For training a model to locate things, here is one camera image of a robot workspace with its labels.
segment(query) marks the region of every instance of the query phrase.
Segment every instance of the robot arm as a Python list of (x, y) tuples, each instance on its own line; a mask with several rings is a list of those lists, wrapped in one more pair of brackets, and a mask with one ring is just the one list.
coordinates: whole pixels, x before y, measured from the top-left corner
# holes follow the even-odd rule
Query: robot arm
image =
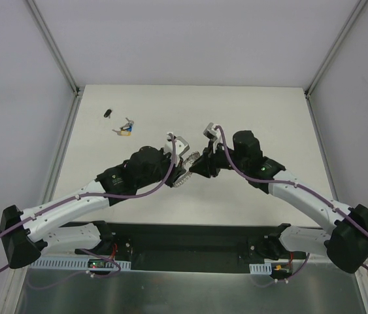
[(10, 268), (24, 267), (42, 253), (74, 249), (104, 251), (112, 244), (112, 234), (105, 222), (92, 222), (80, 227), (62, 227), (68, 222), (99, 209), (113, 206), (126, 198), (107, 198), (104, 194), (136, 195), (138, 189), (162, 181), (173, 163), (165, 184), (172, 186), (185, 172), (182, 156), (190, 149), (181, 137), (175, 138), (176, 157), (172, 156), (172, 140), (164, 148), (142, 147), (129, 160), (97, 175), (95, 180), (58, 200), (20, 211), (15, 205), (3, 211), (0, 232), (31, 217), (23, 226), (2, 237)]
[[(222, 134), (217, 125), (210, 123), (204, 135), (209, 138), (209, 145), (193, 163), (191, 172), (210, 178), (216, 177), (221, 169), (236, 167), (236, 171), (250, 185), (290, 203), (322, 227), (313, 229), (282, 224), (255, 245), (258, 254), (274, 260), (287, 251), (319, 254), (328, 256), (335, 265), (348, 273), (354, 273), (365, 262), (368, 258), (368, 238), (333, 208), (339, 208), (366, 231), (368, 208), (362, 205), (351, 208), (347, 204), (321, 197), (283, 165), (264, 156), (258, 139), (251, 131), (238, 131), (233, 136), (233, 150), (220, 143)], [(226, 156), (225, 148), (232, 163)]]

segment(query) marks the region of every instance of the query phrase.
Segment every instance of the ventilation grille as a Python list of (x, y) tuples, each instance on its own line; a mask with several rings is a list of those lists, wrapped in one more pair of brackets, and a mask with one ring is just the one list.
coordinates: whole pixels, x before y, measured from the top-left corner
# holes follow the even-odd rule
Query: ventilation grille
[(271, 263), (249, 264), (249, 270), (251, 275), (270, 275), (273, 273)]
[[(40, 270), (92, 270), (101, 271), (105, 269), (116, 270), (112, 263), (105, 263), (105, 268), (89, 268), (87, 257), (41, 257), (30, 265), (30, 268)], [(121, 271), (131, 270), (131, 262), (116, 260)]]

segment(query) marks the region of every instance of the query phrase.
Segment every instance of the white table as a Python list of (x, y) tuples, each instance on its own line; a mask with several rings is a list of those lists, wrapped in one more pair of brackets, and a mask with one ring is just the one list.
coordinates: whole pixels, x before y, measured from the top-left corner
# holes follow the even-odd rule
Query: white table
[[(103, 115), (112, 108), (111, 118)], [(129, 137), (112, 129), (135, 121)], [(223, 126), (229, 145), (236, 131), (252, 130), (264, 154), (294, 172), (323, 195), (329, 183), (300, 88), (221, 86), (88, 85), (69, 141), (55, 198), (76, 190), (121, 164), (142, 146), (161, 148), (173, 131), (190, 152), (207, 145), (209, 122)], [(153, 186), (140, 190), (144, 192)], [(147, 198), (127, 200), (78, 220), (163, 224), (279, 225), (316, 224), (304, 214), (250, 186), (234, 171), (217, 178), (192, 175), (180, 188), (161, 188)]]

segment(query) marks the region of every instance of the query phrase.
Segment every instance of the wall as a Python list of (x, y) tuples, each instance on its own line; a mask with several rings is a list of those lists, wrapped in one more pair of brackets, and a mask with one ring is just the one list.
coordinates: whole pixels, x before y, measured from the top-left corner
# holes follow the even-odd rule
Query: wall
[(307, 87), (357, 0), (37, 0), (79, 85)]
[(0, 219), (39, 201), (72, 100), (24, 2), (0, 1)]
[(311, 101), (339, 198), (368, 206), (368, 7)]

